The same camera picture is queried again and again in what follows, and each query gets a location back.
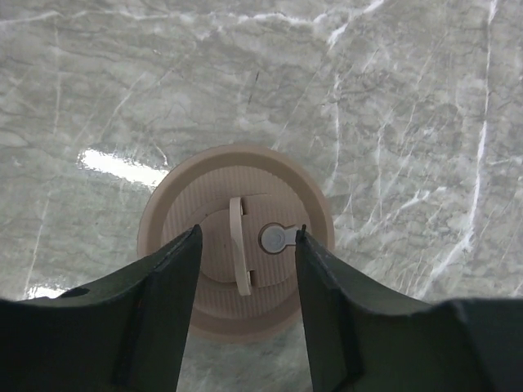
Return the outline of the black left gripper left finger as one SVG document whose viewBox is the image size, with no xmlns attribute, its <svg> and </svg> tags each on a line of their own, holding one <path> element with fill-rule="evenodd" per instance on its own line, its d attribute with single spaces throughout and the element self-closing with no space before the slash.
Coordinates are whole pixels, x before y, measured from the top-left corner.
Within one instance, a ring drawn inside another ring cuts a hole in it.
<svg viewBox="0 0 523 392">
<path fill-rule="evenodd" d="M 202 249 L 195 226 L 56 298 L 2 300 L 2 390 L 174 391 Z"/>
</svg>

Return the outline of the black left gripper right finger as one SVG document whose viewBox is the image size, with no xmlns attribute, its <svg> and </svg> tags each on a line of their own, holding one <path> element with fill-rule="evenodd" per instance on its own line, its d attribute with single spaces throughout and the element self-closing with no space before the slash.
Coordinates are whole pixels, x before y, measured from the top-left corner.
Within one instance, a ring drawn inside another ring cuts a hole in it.
<svg viewBox="0 0 523 392">
<path fill-rule="evenodd" d="M 304 229 L 296 267 L 313 390 L 521 390 L 521 300 L 428 304 L 341 261 Z"/>
</svg>

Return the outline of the brown round lid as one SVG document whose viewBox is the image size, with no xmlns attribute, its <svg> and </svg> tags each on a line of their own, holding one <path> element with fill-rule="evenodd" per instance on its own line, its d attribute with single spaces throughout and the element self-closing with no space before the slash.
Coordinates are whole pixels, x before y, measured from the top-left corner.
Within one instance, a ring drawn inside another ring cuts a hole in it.
<svg viewBox="0 0 523 392">
<path fill-rule="evenodd" d="M 190 331 L 225 343 L 271 338 L 300 317 L 295 238 L 302 226 L 334 246 L 320 187 L 261 146 L 207 149 L 171 170 L 146 204 L 137 253 L 147 256 L 194 226 L 203 250 Z"/>
</svg>

